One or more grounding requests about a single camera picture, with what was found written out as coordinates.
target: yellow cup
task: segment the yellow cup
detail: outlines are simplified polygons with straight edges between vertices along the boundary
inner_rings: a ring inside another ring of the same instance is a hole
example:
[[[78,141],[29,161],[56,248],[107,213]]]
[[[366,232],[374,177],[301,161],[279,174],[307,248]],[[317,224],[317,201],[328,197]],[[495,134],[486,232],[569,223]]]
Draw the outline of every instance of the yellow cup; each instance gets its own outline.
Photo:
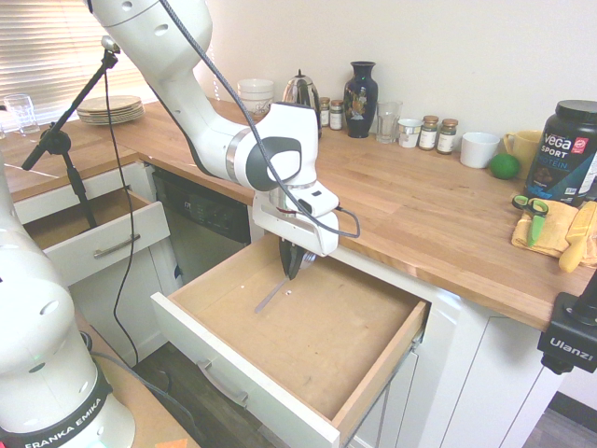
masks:
[[[514,156],[521,164],[521,169],[516,175],[518,179],[526,179],[535,158],[541,131],[518,131],[504,135],[504,146],[508,154]],[[510,145],[510,137],[514,138],[514,145]]]

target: green scissors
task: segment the green scissors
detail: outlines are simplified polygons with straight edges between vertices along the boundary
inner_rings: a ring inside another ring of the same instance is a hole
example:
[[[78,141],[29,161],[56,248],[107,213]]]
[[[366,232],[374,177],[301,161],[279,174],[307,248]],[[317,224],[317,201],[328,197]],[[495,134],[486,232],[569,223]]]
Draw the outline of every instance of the green scissors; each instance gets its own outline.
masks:
[[[519,194],[518,196],[514,196],[514,199],[512,199],[512,205],[514,205],[519,210],[529,212],[533,216],[533,221],[531,222],[531,227],[529,228],[529,236],[527,238],[527,245],[529,247],[532,247],[539,239],[539,235],[543,230],[543,224],[545,224],[545,216],[548,214],[549,207],[543,201],[540,201],[535,198],[529,199],[526,196],[522,196],[521,194]]]

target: small jar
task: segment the small jar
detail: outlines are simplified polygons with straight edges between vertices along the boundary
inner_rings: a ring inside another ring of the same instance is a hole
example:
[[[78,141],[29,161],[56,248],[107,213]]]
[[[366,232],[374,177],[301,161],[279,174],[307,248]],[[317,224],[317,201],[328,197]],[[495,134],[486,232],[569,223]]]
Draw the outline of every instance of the small jar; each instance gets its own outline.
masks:
[[[441,122],[441,131],[439,140],[437,140],[437,152],[439,154],[451,154],[454,149],[454,139],[456,138],[457,119],[444,119]]]
[[[344,102],[333,100],[329,107],[329,128],[334,131],[342,129],[342,116],[344,115]]]
[[[436,147],[438,121],[439,118],[435,115],[425,115],[423,117],[423,127],[419,137],[419,148],[423,151],[430,151]]]
[[[322,96],[319,99],[319,109],[321,110],[321,126],[329,126],[329,98]]]

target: black clamp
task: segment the black clamp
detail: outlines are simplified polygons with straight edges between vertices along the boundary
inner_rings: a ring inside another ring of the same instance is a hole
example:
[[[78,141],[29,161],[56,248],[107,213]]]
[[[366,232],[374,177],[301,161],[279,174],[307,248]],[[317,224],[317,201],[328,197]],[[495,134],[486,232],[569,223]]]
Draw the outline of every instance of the black clamp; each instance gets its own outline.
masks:
[[[580,297],[558,294],[547,331],[539,338],[541,363],[558,375],[597,369],[597,272]]]
[[[294,280],[297,273],[299,273],[300,264],[307,251],[303,247],[290,243],[282,238],[280,238],[278,246],[280,249],[280,261],[282,262],[284,274],[289,280]]]

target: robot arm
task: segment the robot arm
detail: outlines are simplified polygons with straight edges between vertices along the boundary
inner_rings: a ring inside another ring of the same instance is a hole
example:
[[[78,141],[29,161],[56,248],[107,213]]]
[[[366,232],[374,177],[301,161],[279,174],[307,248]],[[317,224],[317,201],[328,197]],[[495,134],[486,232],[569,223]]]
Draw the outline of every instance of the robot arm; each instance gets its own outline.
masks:
[[[0,316],[0,446],[131,445],[132,415],[91,359],[68,288],[17,218],[2,153]]]
[[[278,187],[250,129],[216,114],[193,75],[200,57],[158,0],[88,1],[93,15],[139,68],[187,138],[193,160],[207,175],[256,191],[253,219],[260,227],[325,256],[338,235],[313,224]],[[202,48],[212,22],[202,0],[174,0],[176,14]],[[337,230],[336,195],[317,181],[317,121],[314,111],[275,104],[258,125],[275,171],[312,216]]]

